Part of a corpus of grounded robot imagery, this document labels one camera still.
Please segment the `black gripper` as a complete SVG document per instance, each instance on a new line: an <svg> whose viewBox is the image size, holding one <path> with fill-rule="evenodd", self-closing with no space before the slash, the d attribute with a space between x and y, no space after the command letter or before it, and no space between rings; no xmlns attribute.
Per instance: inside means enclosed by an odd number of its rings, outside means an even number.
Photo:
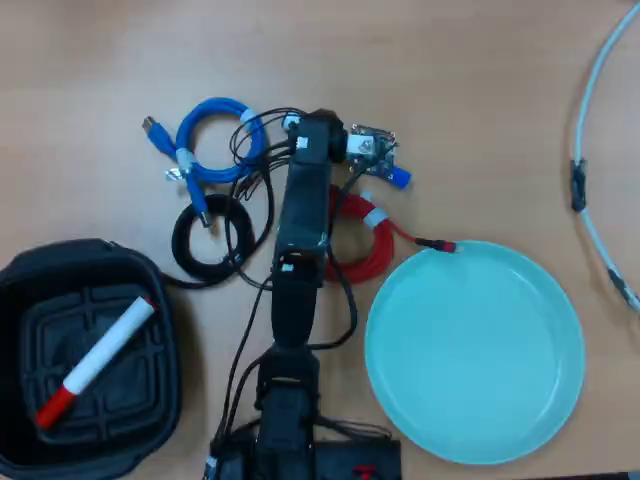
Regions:
<svg viewBox="0 0 640 480"><path fill-rule="evenodd" d="M296 163L341 164L346 158L347 132L332 110L287 114L288 142Z"/></svg>

